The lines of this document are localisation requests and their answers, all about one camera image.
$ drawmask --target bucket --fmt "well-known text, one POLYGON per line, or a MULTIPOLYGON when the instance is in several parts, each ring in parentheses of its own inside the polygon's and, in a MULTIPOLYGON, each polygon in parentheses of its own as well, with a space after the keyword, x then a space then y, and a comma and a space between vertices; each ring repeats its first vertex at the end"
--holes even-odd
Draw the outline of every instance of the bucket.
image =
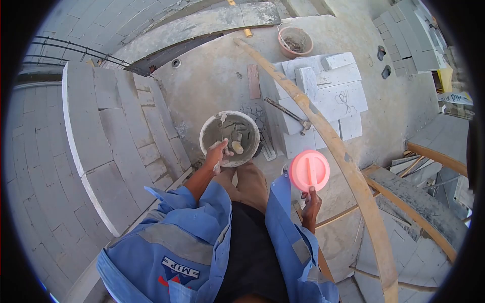
POLYGON ((313 185, 319 191, 330 178, 330 165, 320 152, 306 150, 291 161, 288 172, 291 183, 299 190, 308 192, 313 185))
POLYGON ((210 117, 202 126, 199 135, 200 149, 207 155, 207 149, 222 140, 221 127, 224 127, 224 138, 229 139, 228 148, 234 151, 231 146, 231 133, 236 129, 243 134, 241 139, 241 146, 244 148, 242 154, 234 153, 234 156, 229 157, 229 163, 222 165, 223 167, 237 167, 251 160, 259 146, 259 129, 253 119, 248 115, 237 111, 223 111, 210 117), (224 125, 221 117, 226 115, 224 125))
POLYGON ((313 50, 313 40, 298 27, 278 27, 278 42, 283 55, 290 59, 308 55, 313 50))

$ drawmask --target concrete floor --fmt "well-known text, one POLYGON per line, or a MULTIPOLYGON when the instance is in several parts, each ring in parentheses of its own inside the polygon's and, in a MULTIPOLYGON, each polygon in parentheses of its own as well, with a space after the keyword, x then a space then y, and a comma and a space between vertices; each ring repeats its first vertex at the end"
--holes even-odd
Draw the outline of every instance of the concrete floor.
MULTIPOLYGON (((376 58, 377 46, 384 44, 372 20, 389 7, 386 0, 329 0, 327 4, 336 17, 311 16, 284 21, 309 33, 314 42, 310 55, 353 53, 369 110, 361 113, 363 136, 346 142, 348 153, 360 168, 373 162, 386 166, 402 155, 406 138, 414 135, 438 113, 431 73, 399 78, 392 73, 386 80, 382 79, 384 66, 392 64, 388 55, 383 62, 376 58)), ((261 99, 249 99, 246 65, 255 62, 236 47, 233 38, 242 38, 271 62, 287 60, 279 50, 276 27, 253 29, 252 32, 254 36, 249 39, 244 38, 242 32, 217 38, 180 56, 178 69, 166 64, 153 74, 159 80, 192 163, 201 159, 199 132, 211 115, 262 103, 261 99)), ((317 222, 356 203, 328 149, 320 151, 329 160, 331 177, 319 192, 323 205, 317 222)), ((255 159, 268 181, 279 176, 287 162, 284 157, 267 162, 263 155, 255 159)), ((316 232, 336 281, 345 279, 352 272, 348 266, 356 259, 362 237, 363 224, 358 228, 360 217, 359 212, 354 212, 316 232)))

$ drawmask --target bucket handle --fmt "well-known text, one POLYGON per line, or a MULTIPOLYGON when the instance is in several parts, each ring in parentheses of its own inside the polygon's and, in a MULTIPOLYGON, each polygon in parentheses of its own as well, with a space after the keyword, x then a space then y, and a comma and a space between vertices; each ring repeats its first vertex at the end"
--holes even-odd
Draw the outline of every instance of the bucket handle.
POLYGON ((279 28, 280 28, 280 26, 281 26, 282 24, 291 24, 291 25, 293 25, 292 27, 297 28, 297 29, 299 29, 299 30, 300 30, 301 28, 297 27, 296 25, 294 25, 293 23, 290 23, 290 22, 282 22, 282 23, 280 23, 280 24, 278 25, 278 28, 277 28, 277 29, 278 29, 278 39, 279 39, 280 41, 283 41, 283 44, 284 44, 284 46, 285 46, 287 49, 291 49, 291 48, 290 48, 290 46, 289 46, 288 44, 286 44, 285 40, 283 40, 283 38, 281 37, 281 30, 280 30, 279 28))

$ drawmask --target white bucket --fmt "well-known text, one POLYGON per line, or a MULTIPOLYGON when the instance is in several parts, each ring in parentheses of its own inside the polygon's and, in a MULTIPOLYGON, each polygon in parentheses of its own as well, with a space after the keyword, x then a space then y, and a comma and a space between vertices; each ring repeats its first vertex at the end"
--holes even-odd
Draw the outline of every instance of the white bucket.
POLYGON ((200 149, 204 153, 204 156, 206 156, 207 148, 213 145, 216 141, 222 140, 221 117, 223 114, 227 115, 226 121, 224 122, 225 128, 230 126, 231 123, 239 122, 243 123, 249 130, 249 138, 243 138, 241 142, 242 146, 244 147, 244 152, 240 155, 235 153, 234 156, 229 157, 229 163, 223 165, 223 167, 237 167, 248 162, 254 156, 259 146, 258 126, 253 119, 242 112, 223 111, 210 117, 200 130, 200 149))

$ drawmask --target blue work jacket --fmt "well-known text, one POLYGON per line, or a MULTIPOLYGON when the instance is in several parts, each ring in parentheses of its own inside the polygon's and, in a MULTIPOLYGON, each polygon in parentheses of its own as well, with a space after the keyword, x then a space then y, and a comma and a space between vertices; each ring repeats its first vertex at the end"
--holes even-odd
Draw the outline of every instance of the blue work jacket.
MULTIPOLYGON (((158 208, 98 255, 106 289, 118 303, 212 303, 229 258, 229 195, 211 181, 197 206, 184 186, 146 189, 158 208)), ((290 220, 290 191, 287 173, 272 182, 265 214, 290 302, 338 303, 337 286, 318 267, 317 239, 290 220)))

